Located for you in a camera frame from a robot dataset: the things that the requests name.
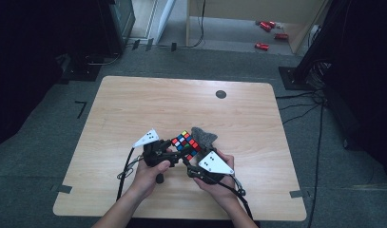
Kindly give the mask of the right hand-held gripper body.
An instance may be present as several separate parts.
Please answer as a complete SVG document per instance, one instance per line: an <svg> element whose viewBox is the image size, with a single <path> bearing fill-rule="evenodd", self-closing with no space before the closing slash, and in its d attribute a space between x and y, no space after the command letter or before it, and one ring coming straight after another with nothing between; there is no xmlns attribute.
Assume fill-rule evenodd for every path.
<svg viewBox="0 0 387 228"><path fill-rule="evenodd" d="M187 166L187 176L198 178L207 184L217 184L224 176L235 171L215 151L210 151L194 165Z"/></svg>

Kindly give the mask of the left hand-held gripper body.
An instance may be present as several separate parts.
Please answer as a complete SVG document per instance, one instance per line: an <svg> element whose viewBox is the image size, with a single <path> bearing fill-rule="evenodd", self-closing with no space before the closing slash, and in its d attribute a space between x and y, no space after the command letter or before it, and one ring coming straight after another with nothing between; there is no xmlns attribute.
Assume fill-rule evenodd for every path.
<svg viewBox="0 0 387 228"><path fill-rule="evenodd" d="M153 167L163 161L170 162L171 155L162 150L162 142L163 140L159 138L156 130L151 129L135 142L132 148L142 146L142 158L148 166Z"/></svg>

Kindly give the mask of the multicoloured puzzle cube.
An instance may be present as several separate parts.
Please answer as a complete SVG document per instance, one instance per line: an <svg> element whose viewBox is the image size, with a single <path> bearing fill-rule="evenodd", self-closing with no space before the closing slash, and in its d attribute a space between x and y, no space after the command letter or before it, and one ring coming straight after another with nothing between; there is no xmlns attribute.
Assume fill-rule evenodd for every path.
<svg viewBox="0 0 387 228"><path fill-rule="evenodd" d="M187 131L183 131L179 136L172 139L171 142L177 151L181 151L184 147L192 147L194 149L194 157L202 150L199 144L192 138L192 135Z"/></svg>

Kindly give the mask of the grey fuzzy cloth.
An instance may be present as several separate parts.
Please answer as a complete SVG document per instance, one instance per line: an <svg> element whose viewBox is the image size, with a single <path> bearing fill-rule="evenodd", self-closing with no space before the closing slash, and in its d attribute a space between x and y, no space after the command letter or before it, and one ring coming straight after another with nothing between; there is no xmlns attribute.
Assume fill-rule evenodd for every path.
<svg viewBox="0 0 387 228"><path fill-rule="evenodd" d="M192 127L191 132L192 138L199 144L199 146L206 149L213 148L213 142L218 139L216 134L206 132L197 126Z"/></svg>

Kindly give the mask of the person's left hand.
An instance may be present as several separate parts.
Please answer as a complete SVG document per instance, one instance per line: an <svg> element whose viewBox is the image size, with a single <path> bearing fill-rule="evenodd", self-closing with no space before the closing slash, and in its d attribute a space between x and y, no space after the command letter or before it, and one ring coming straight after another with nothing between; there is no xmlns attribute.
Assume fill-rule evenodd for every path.
<svg viewBox="0 0 387 228"><path fill-rule="evenodd" d="M157 184L157 176L166 172L169 167L169 161L161 161L153 167L148 166L144 161L140 161L128 192L131 192L138 200L144 200L153 192Z"/></svg>

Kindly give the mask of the person's right hand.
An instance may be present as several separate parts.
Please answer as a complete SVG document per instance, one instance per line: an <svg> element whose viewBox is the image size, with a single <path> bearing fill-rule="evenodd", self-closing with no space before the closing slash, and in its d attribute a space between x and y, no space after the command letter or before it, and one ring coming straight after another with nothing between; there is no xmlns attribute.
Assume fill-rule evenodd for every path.
<svg viewBox="0 0 387 228"><path fill-rule="evenodd" d="M231 168L234 168L234 157L225 155L220 150L217 151L219 157ZM194 178L198 186L207 192L216 201L222 209L227 210L239 205L236 195L229 189L219 184L207 184L200 179Z"/></svg>

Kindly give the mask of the black flat floor base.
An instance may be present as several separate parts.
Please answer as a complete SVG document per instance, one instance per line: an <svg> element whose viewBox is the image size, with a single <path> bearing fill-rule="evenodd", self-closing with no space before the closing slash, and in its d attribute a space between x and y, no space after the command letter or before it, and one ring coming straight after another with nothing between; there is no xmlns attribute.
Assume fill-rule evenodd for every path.
<svg viewBox="0 0 387 228"><path fill-rule="evenodd" d="M67 54L56 58L59 67L63 70L58 83L66 85L70 81L95 82L100 71L100 66L77 64Z"/></svg>

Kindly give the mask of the white panel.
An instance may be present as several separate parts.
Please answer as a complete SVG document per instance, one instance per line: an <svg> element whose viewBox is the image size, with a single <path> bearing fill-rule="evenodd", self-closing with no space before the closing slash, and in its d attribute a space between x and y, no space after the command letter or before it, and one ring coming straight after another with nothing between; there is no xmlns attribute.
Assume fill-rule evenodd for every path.
<svg viewBox="0 0 387 228"><path fill-rule="evenodd" d="M161 14L160 20L159 20L159 26L157 30L157 36L154 39L156 43L159 43L162 35L164 33L164 29L166 27L167 21L170 17L171 12L173 11L174 5L175 5L176 0L167 0L166 4L164 6L164 10Z"/></svg>

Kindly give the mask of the dark cabinet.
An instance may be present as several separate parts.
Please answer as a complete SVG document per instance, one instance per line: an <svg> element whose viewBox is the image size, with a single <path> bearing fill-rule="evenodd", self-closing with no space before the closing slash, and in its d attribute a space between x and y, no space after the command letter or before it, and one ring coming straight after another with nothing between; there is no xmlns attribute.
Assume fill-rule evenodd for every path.
<svg viewBox="0 0 387 228"><path fill-rule="evenodd" d="M98 0L109 51L122 54L135 23L131 0Z"/></svg>

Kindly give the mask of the dark curtain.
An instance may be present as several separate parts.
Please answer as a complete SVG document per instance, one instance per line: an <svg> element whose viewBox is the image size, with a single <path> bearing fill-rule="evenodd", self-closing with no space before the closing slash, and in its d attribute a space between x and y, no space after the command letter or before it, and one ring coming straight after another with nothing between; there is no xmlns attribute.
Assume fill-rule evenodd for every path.
<svg viewBox="0 0 387 228"><path fill-rule="evenodd" d="M324 77L346 143L362 148L387 175L387 0L338 0L335 57Z"/></svg>
<svg viewBox="0 0 387 228"><path fill-rule="evenodd" d="M56 58L88 65L83 32L97 0L0 0L0 144L58 83Z"/></svg>

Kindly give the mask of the light wooden furniture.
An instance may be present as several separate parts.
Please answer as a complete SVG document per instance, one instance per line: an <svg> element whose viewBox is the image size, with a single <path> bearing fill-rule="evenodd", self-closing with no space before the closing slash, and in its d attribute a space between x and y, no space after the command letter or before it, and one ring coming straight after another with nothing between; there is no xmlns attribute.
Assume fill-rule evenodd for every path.
<svg viewBox="0 0 387 228"><path fill-rule="evenodd" d="M283 24L293 53L300 50L305 36L328 5L329 0L187 0L186 42L189 43L190 17L273 21Z"/></svg>

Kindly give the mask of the black stand with base plate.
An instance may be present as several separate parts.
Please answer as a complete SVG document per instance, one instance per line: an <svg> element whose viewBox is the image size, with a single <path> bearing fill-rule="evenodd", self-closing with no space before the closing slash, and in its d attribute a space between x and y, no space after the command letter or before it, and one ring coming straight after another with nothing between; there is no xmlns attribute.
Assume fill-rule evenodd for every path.
<svg viewBox="0 0 387 228"><path fill-rule="evenodd" d="M315 41L296 67L280 66L279 73L287 90L313 90L309 84L311 69L319 63L331 63L339 51L345 26L345 14L351 0L333 0Z"/></svg>

